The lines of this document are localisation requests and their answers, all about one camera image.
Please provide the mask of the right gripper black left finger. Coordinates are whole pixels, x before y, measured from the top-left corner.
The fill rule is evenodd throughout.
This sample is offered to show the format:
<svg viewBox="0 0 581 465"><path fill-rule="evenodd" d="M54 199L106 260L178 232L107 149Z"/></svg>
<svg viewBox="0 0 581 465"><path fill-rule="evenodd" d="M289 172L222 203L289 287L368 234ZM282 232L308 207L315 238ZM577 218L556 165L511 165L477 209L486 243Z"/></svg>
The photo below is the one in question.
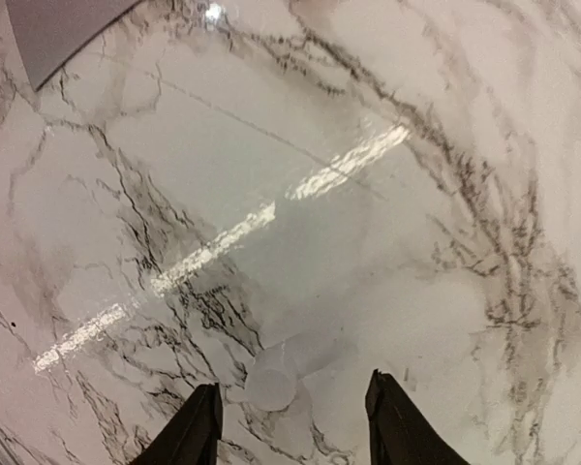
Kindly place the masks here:
<svg viewBox="0 0 581 465"><path fill-rule="evenodd" d="M133 465L215 465L223 431L218 384L199 385Z"/></svg>

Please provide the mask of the translucent glue stick cap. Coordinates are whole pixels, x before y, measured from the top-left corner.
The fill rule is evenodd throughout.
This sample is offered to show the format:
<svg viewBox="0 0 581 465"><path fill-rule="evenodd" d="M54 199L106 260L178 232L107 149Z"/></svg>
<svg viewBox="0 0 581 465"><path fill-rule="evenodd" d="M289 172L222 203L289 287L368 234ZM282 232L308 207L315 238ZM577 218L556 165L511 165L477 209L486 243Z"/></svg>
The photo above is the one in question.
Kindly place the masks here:
<svg viewBox="0 0 581 465"><path fill-rule="evenodd" d="M335 335L304 332L264 349L247 370L247 401L266 412L286 409L300 382L336 358L339 343Z"/></svg>

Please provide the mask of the grey paper envelope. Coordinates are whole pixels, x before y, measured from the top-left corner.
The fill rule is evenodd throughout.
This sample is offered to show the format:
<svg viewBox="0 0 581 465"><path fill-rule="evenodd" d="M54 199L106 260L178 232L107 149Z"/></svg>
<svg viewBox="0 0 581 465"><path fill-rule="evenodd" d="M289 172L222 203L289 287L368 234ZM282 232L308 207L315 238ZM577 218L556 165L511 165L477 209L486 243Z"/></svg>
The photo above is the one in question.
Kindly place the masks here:
<svg viewBox="0 0 581 465"><path fill-rule="evenodd" d="M6 3L31 87L39 90L74 54L137 0L13 0Z"/></svg>

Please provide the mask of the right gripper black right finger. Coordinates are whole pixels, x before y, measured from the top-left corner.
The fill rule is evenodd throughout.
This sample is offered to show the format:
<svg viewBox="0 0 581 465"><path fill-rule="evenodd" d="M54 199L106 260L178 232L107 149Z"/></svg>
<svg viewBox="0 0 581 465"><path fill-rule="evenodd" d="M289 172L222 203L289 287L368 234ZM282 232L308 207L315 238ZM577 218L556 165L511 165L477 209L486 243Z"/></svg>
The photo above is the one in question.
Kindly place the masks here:
<svg viewBox="0 0 581 465"><path fill-rule="evenodd" d="M374 370L365 395L372 465L468 465L388 373Z"/></svg>

